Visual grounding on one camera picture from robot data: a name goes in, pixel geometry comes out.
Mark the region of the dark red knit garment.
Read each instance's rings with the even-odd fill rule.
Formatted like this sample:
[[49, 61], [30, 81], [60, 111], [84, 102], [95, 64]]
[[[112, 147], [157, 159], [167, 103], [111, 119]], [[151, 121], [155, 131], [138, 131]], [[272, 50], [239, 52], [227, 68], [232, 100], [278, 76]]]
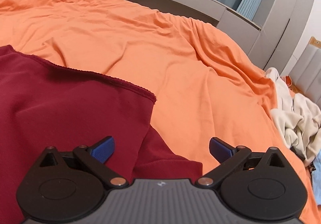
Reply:
[[196, 180], [202, 164], [174, 154], [150, 120], [155, 95], [127, 81], [1, 47], [1, 223], [23, 216], [16, 191], [48, 146], [115, 140], [106, 165], [127, 180]]

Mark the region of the light blue garment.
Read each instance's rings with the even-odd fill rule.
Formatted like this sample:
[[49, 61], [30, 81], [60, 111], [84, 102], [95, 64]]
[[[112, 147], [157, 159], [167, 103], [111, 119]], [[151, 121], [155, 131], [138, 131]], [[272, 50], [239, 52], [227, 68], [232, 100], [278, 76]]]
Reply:
[[320, 197], [320, 166], [317, 164], [313, 164], [311, 167], [311, 180], [312, 180], [312, 188], [314, 193], [314, 198], [318, 206], [321, 203]]

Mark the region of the grey padded headboard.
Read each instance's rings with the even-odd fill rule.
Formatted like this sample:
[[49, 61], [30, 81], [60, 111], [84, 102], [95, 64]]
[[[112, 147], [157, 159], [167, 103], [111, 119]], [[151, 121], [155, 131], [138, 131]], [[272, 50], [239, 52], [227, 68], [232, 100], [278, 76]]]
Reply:
[[320, 40], [311, 37], [300, 58], [290, 71], [293, 85], [320, 107]]

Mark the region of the cream white clothes pile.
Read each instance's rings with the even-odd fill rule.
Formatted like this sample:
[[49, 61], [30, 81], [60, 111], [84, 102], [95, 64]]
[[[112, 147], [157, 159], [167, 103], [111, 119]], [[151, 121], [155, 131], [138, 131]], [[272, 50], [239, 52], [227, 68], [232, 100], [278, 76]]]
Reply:
[[270, 110], [275, 127], [307, 167], [320, 151], [320, 108], [302, 94], [292, 96], [276, 68], [269, 68], [265, 76], [276, 89], [277, 107]]

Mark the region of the orange bed sheet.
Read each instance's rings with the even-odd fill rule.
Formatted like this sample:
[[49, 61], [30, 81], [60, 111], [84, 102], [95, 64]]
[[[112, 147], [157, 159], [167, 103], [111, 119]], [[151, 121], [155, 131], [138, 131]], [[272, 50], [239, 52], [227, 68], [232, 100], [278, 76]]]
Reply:
[[310, 177], [270, 115], [274, 82], [211, 24], [126, 0], [1, 0], [1, 47], [143, 87], [150, 124], [171, 151], [202, 164], [216, 136], [255, 152], [278, 147], [304, 183], [304, 223], [320, 223]]

